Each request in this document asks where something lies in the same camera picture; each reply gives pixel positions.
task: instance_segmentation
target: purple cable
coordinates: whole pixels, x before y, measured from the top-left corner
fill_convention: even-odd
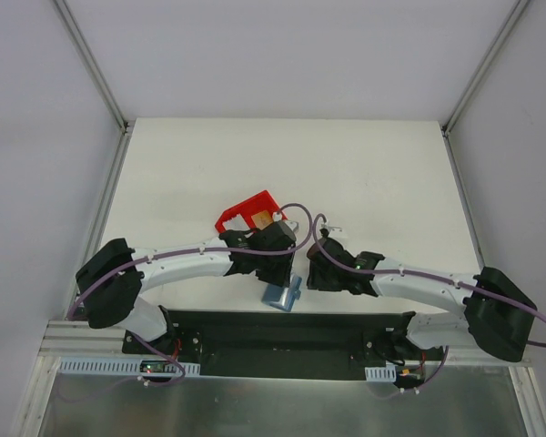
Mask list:
[[[437,369],[425,380],[421,385],[420,388],[424,388],[425,385],[427,385],[429,382],[433,381],[433,379],[440,373],[441,369],[447,362],[447,358],[449,357],[449,346],[445,346],[445,351],[443,352],[443,358],[440,359],[439,366],[437,366]]]
[[[149,344],[147,344],[147,342],[144,339],[142,339],[139,335],[133,334],[133,336],[136,338],[137,341],[142,343],[142,345],[146,349],[148,349],[150,352],[156,354],[158,357],[163,358],[164,360],[166,360],[168,362],[171,362],[182,373],[180,376],[178,376],[177,378],[172,378],[170,381],[167,381],[167,382],[153,382],[153,381],[150,381],[149,385],[151,385],[152,387],[164,387],[164,386],[167,386],[167,385],[176,384],[176,383],[178,383],[178,382],[180,382],[180,381],[182,381],[184,379],[184,377],[186,376],[186,370],[184,369],[182,364],[180,364],[176,359],[174,359],[172,357],[168,357],[165,353],[162,353],[162,352],[158,351],[157,349],[153,348],[152,346],[150,346]]]
[[[378,270],[353,269],[352,267],[349,267],[349,266],[347,266],[345,264],[342,264],[341,262],[333,259],[331,257],[331,255],[329,255],[327,253],[327,251],[322,247],[321,243],[319,242],[318,236],[316,234],[316,228],[318,227],[318,223],[319,223],[320,220],[326,221],[326,217],[323,214],[318,214],[316,216],[316,218],[313,220],[313,233],[312,233],[312,236],[313,236],[313,239],[314,239],[316,245],[318,246],[319,251],[332,264],[335,264],[336,266],[338,266],[341,269],[344,269],[346,271],[351,271],[352,273],[358,273],[358,274],[367,274],[367,275],[400,274],[400,271],[397,270],[397,269],[378,269]],[[405,273],[405,275],[418,276],[420,278],[426,278],[426,279],[433,279],[433,280],[436,280],[438,282],[443,282],[443,283],[448,284],[448,285],[454,285],[453,281],[451,279],[449,279],[449,278],[444,278],[442,276],[434,275],[432,273],[427,273],[425,271],[405,269],[404,273]],[[499,300],[500,302],[507,303],[507,304],[511,305],[512,307],[515,307],[515,308],[517,308],[519,310],[526,311],[526,312],[530,313],[532,316],[534,316],[535,318],[537,318],[537,319],[543,321],[544,323],[546,323],[546,315],[544,315],[541,312],[536,311],[534,308],[530,308],[529,306],[524,305],[523,303],[520,303],[520,302],[518,302],[516,300],[506,298],[505,296],[501,296],[500,294],[496,294],[496,293],[493,293],[491,291],[484,290],[484,289],[482,289],[480,287],[474,287],[474,286],[472,286],[470,284],[466,284],[465,282],[459,282],[457,285],[459,287],[465,289],[465,290],[470,290],[470,291],[473,291],[475,293],[480,294],[481,296],[485,296],[486,298]],[[546,348],[546,343],[542,342],[542,341],[528,340],[528,344],[530,344],[531,346],[539,346],[541,348]]]
[[[287,205],[283,206],[280,211],[286,209],[286,208],[300,208],[302,209],[306,215],[308,216],[308,235],[304,238],[303,241],[301,241],[295,248],[292,249],[286,249],[286,250],[253,250],[253,249],[237,249],[237,248],[205,248],[205,252],[237,252],[237,253],[247,253],[249,255],[262,255],[267,257],[278,257],[280,255],[288,255],[290,253],[296,252],[303,248],[306,244],[308,244],[309,239],[313,235],[313,220],[311,217],[311,213],[309,210],[301,205],[300,203],[288,203]],[[172,258],[177,257],[180,255],[191,255],[194,253],[200,253],[200,249],[180,249],[180,250],[172,250],[170,252],[165,253],[158,253],[155,255],[152,260],[160,260],[165,258]],[[79,298],[75,301],[75,303],[71,306],[69,311],[66,314],[66,318],[68,320],[72,320],[73,316],[75,315],[75,311],[77,308],[79,308],[79,305],[83,303],[85,299],[89,297],[91,293],[93,293],[95,290],[97,290],[105,281],[107,281],[110,278],[113,278],[116,274],[129,269],[130,267],[135,267],[139,264],[143,264],[144,262],[149,262],[149,259],[147,257],[134,259],[133,261],[126,262],[125,264],[122,264],[119,267],[116,267],[115,269],[110,270],[108,273],[103,275],[101,278],[96,280],[91,287],[89,287],[87,290],[85,290],[84,293],[79,296]]]
[[[115,381],[112,384],[109,384],[108,386],[104,387],[100,391],[94,391],[93,393],[89,393],[89,394],[87,394],[87,396],[83,396],[82,398],[70,399],[70,398],[67,398],[64,394],[61,393],[61,380],[57,379],[55,381],[54,391],[55,391],[55,396],[58,399],[60,399],[61,401],[63,401],[64,403],[80,403],[80,402],[84,402],[84,401],[90,401],[90,400],[92,400],[94,398],[98,398],[99,396],[102,396],[102,395],[108,393],[109,391],[112,391],[115,387],[123,384],[124,382],[128,382],[128,381],[137,381],[137,377],[136,376],[128,376],[126,378],[122,378],[121,380]]]

